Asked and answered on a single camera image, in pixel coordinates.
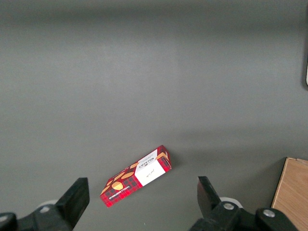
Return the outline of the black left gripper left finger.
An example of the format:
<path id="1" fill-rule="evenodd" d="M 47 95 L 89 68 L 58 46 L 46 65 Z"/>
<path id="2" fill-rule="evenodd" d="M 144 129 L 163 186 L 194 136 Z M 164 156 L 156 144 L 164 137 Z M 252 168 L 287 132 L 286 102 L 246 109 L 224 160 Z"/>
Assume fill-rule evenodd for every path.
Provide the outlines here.
<path id="1" fill-rule="evenodd" d="M 17 221 L 19 231 L 72 231 L 90 202 L 87 178 L 78 178 L 55 204 L 45 204 Z"/>

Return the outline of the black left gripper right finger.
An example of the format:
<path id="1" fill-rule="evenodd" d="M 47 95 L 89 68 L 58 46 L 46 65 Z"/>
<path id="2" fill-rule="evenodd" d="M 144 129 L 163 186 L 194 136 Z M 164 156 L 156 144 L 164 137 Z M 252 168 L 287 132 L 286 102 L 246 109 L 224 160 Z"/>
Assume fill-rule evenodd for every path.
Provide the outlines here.
<path id="1" fill-rule="evenodd" d="M 242 206 L 222 201 L 206 176 L 198 177 L 197 201 L 203 218 L 191 231 L 254 231 L 255 217 Z"/>

